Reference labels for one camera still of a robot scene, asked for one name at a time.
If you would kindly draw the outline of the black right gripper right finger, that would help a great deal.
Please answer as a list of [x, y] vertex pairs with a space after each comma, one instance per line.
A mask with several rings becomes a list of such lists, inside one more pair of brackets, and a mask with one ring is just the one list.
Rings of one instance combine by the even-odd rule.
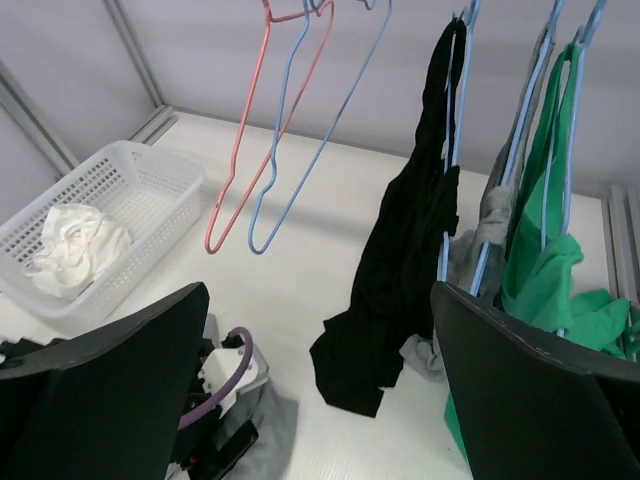
[[433, 285], [431, 306], [474, 478], [638, 478], [638, 364], [448, 283]]

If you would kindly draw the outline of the blue hanger of green top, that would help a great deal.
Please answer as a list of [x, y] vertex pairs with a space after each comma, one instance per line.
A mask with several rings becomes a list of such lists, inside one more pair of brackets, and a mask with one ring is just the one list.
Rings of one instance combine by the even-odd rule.
[[508, 140], [496, 157], [481, 199], [479, 223], [465, 258], [468, 269], [461, 279], [462, 286], [476, 297], [493, 298], [502, 281], [507, 236], [515, 212], [525, 149], [554, 49], [556, 25], [563, 5], [562, 1], [553, 4], [547, 23], [538, 36], [520, 95], [518, 113]]

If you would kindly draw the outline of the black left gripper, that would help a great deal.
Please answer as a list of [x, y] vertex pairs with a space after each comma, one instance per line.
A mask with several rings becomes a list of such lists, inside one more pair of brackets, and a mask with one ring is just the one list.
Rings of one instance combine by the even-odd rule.
[[[241, 346], [244, 354], [235, 373], [213, 395], [205, 393], [197, 374], [206, 358], [216, 349]], [[175, 479], [178, 474], [185, 474], [188, 479], [220, 479], [257, 439], [255, 428], [249, 425], [241, 426], [238, 435], [223, 440], [225, 416], [221, 416], [220, 406], [247, 368], [254, 346], [250, 332], [244, 327], [232, 329], [219, 347], [209, 338], [200, 341], [197, 363], [167, 468], [169, 479]]]

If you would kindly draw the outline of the blue hanger of black top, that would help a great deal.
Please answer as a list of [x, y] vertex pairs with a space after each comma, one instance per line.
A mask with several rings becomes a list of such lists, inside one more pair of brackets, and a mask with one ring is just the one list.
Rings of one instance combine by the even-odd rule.
[[446, 148], [444, 172], [452, 166], [458, 165], [458, 152], [460, 143], [460, 132], [463, 125], [464, 108], [466, 101], [467, 82], [472, 60], [472, 44], [475, 24], [481, 8], [480, 0], [472, 0], [468, 8], [464, 8], [459, 15], [453, 14], [454, 19], [462, 20], [466, 26], [465, 55], [456, 91], [453, 91], [451, 74], [453, 70], [453, 54], [451, 51], [449, 71], [447, 77], [447, 126], [446, 126]]

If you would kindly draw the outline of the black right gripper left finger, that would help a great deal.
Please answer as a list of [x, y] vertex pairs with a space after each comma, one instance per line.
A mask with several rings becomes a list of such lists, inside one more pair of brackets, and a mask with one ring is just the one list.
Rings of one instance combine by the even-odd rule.
[[201, 282], [1, 370], [4, 479], [162, 479], [209, 294]]

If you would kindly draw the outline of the pink wire hanger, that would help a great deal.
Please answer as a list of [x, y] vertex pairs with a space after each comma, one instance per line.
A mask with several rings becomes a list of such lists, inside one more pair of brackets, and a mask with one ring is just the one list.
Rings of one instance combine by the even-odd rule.
[[[228, 177], [225, 181], [225, 183], [223, 184], [223, 186], [221, 187], [219, 194], [218, 194], [218, 198], [216, 201], [216, 204], [214, 206], [214, 209], [212, 211], [210, 220], [209, 220], [209, 224], [207, 226], [207, 230], [204, 236], [204, 247], [205, 247], [205, 251], [207, 254], [209, 255], [214, 255], [216, 253], [219, 252], [219, 250], [222, 248], [222, 246], [224, 245], [224, 242], [226, 241], [231, 229], [233, 228], [233, 226], [235, 225], [240, 213], [242, 212], [242, 210], [244, 209], [246, 203], [248, 202], [251, 194], [253, 193], [253, 190], [256, 186], [256, 184], [258, 183], [258, 180], [260, 179], [260, 177], [262, 176], [262, 174], [264, 173], [264, 170], [266, 169], [267, 164], [269, 163], [269, 161], [272, 159], [273, 155], [274, 155], [274, 149], [275, 147], [278, 145], [279, 141], [281, 140], [282, 136], [284, 135], [284, 132], [287, 130], [289, 123], [293, 117], [293, 114], [295, 112], [295, 110], [297, 109], [297, 106], [301, 100], [302, 95], [304, 94], [306, 87], [311, 79], [312, 74], [314, 73], [315, 67], [320, 59], [320, 56], [324, 50], [324, 47], [326, 45], [326, 42], [329, 38], [329, 35], [331, 33], [331, 30], [333, 28], [333, 24], [334, 24], [334, 19], [335, 19], [335, 2], [334, 1], [304, 1], [303, 2], [303, 7], [302, 10], [296, 13], [291, 13], [288, 15], [284, 15], [284, 16], [275, 16], [273, 14], [272, 8], [271, 8], [271, 4], [269, 1], [263, 1], [263, 9], [264, 9], [264, 23], [265, 23], [265, 27], [264, 27], [264, 34], [263, 34], [263, 39], [262, 39], [262, 43], [260, 46], [260, 50], [259, 50], [259, 54], [256, 60], [256, 65], [254, 68], [254, 72], [253, 72], [253, 76], [249, 85], [249, 89], [247, 92], [247, 96], [246, 96], [246, 100], [245, 100], [245, 104], [244, 104], [244, 109], [242, 112], [242, 115], [240, 117], [240, 122], [238, 125], [238, 130], [236, 133], [236, 137], [235, 137], [235, 141], [233, 144], [233, 148], [231, 151], [231, 156], [230, 156], [230, 163], [229, 163], [229, 174]], [[261, 73], [262, 73], [262, 67], [264, 64], [264, 60], [268, 51], [268, 47], [269, 47], [269, 43], [271, 40], [271, 33], [272, 33], [272, 27], [274, 25], [277, 24], [281, 24], [281, 23], [289, 23], [292, 21], [296, 21], [297, 19], [302, 18], [304, 20], [304, 26], [303, 26], [303, 31], [302, 31], [302, 37], [305, 37], [306, 33], [308, 32], [308, 28], [309, 28], [309, 24], [311, 21], [311, 16], [314, 15], [318, 18], [321, 18], [323, 16], [323, 14], [328, 11], [329, 15], [328, 15], [328, 23], [324, 32], [324, 36], [322, 37], [319, 46], [316, 49], [316, 53], [311, 61], [311, 64], [309, 66], [309, 69], [307, 70], [306, 73], [306, 77], [304, 78], [301, 86], [299, 87], [298, 93], [296, 98], [294, 99], [292, 106], [290, 107], [290, 111], [288, 116], [286, 117], [285, 121], [284, 121], [284, 125], [278, 124], [275, 128], [275, 145], [272, 146], [270, 148], [270, 150], [268, 151], [267, 155], [264, 157], [262, 163], [260, 164], [257, 172], [254, 174], [254, 177], [252, 178], [251, 183], [249, 184], [249, 186], [247, 187], [245, 193], [243, 194], [241, 200], [239, 201], [239, 204], [236, 206], [230, 220], [228, 221], [226, 227], [224, 228], [224, 230], [222, 231], [220, 237], [218, 238], [218, 240], [213, 243], [212, 242], [212, 236], [214, 233], [214, 229], [216, 227], [216, 223], [218, 221], [218, 216], [221, 210], [221, 207], [223, 206], [223, 203], [225, 201], [226, 195], [229, 191], [229, 189], [231, 188], [235, 177], [236, 177], [236, 172], [237, 172], [237, 164], [238, 164], [238, 154], [240, 151], [240, 147], [243, 141], [243, 137], [244, 137], [244, 133], [245, 133], [245, 129], [247, 126], [247, 122], [249, 120], [250, 117], [250, 113], [253, 107], [253, 101], [254, 101], [254, 97], [255, 97], [255, 92], [257, 89], [257, 85], [259, 83], [260, 77], [261, 77]]]

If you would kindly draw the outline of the white tank top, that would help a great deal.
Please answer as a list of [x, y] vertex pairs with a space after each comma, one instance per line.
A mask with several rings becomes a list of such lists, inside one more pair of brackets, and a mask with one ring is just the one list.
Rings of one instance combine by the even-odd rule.
[[123, 224], [77, 203], [52, 206], [40, 240], [43, 249], [26, 262], [23, 273], [38, 290], [65, 301], [77, 298], [132, 244]]

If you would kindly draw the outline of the black tank top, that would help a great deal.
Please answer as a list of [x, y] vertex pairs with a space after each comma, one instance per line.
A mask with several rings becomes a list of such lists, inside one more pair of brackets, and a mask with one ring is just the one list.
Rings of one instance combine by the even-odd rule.
[[433, 335], [430, 292], [440, 245], [458, 225], [460, 169], [442, 156], [450, 123], [447, 96], [461, 76], [467, 29], [451, 21], [431, 57], [415, 146], [388, 184], [357, 267], [348, 309], [325, 320], [310, 348], [315, 382], [325, 402], [359, 415], [377, 414], [383, 391], [403, 368], [401, 347], [413, 335]]

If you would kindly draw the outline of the dark grey tank top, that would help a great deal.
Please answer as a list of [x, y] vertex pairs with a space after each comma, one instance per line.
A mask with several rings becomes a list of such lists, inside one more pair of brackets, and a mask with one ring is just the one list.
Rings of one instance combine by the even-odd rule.
[[[409, 164], [418, 168], [414, 179], [425, 181], [417, 188], [418, 204], [413, 216], [408, 254], [400, 271], [400, 287], [412, 334], [399, 353], [405, 363], [430, 381], [445, 378], [445, 367], [434, 330], [428, 299], [437, 279], [437, 264], [443, 237], [455, 233], [457, 189], [460, 170], [453, 164], [458, 125], [455, 94], [465, 65], [468, 29], [464, 21], [451, 21], [441, 34], [430, 60], [422, 94], [422, 112], [416, 127], [415, 146]], [[498, 280], [506, 267], [507, 232], [516, 208], [516, 191], [523, 172], [524, 152], [536, 111], [542, 80], [550, 55], [543, 42], [534, 46], [527, 83], [522, 88], [519, 108], [524, 119], [514, 121], [500, 150], [479, 206], [476, 229], [453, 241], [445, 260], [446, 279], [469, 290], [483, 244], [489, 246], [487, 271], [480, 282], [481, 298], [498, 291]]]

